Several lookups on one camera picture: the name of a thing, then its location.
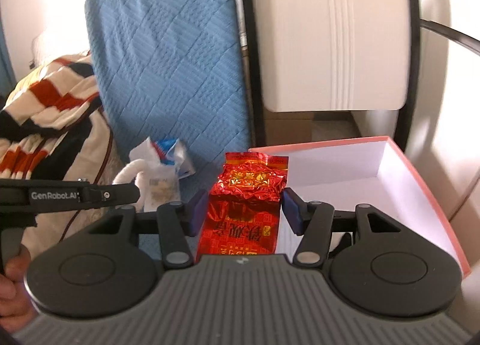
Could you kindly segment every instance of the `finger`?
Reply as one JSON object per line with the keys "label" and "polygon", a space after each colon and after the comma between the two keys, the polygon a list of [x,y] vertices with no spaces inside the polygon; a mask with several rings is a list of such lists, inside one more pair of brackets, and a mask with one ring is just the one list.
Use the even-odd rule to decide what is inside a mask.
{"label": "finger", "polygon": [[30,265],[30,261],[30,252],[21,244],[20,253],[5,265],[5,275],[14,282],[23,281],[23,276],[27,271],[28,265]]}
{"label": "finger", "polygon": [[17,295],[13,300],[0,299],[0,317],[25,315],[33,308],[30,297],[22,283],[15,283]]}
{"label": "finger", "polygon": [[24,328],[37,316],[37,311],[32,307],[25,315],[19,317],[0,318],[0,325],[9,333],[14,333]]}
{"label": "finger", "polygon": [[17,291],[12,281],[0,274],[0,298],[13,299]]}

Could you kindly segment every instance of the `blue quilted cushion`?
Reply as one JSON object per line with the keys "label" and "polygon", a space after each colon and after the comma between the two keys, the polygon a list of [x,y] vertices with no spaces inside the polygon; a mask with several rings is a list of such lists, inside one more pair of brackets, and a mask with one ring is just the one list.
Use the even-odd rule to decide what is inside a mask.
{"label": "blue quilted cushion", "polygon": [[122,158],[147,136],[180,138],[209,189],[226,151],[250,144],[235,0],[87,0],[100,96]]}

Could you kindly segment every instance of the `pink box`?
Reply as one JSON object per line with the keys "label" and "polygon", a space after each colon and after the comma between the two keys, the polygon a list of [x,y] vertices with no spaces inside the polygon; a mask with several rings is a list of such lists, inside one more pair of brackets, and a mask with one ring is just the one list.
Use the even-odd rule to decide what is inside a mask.
{"label": "pink box", "polygon": [[[287,186],[304,201],[320,200],[337,210],[370,203],[453,256],[464,278],[470,265],[434,195],[388,136],[251,148],[289,156]],[[332,236],[332,244],[341,235]],[[277,253],[291,259],[302,237],[283,215]]]}

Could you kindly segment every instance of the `red package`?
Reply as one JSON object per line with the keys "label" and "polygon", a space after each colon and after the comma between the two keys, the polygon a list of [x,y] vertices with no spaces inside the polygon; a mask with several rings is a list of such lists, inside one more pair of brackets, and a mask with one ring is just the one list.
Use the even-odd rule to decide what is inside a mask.
{"label": "red package", "polygon": [[273,254],[289,157],[226,153],[225,158],[210,191],[197,259],[202,254]]}

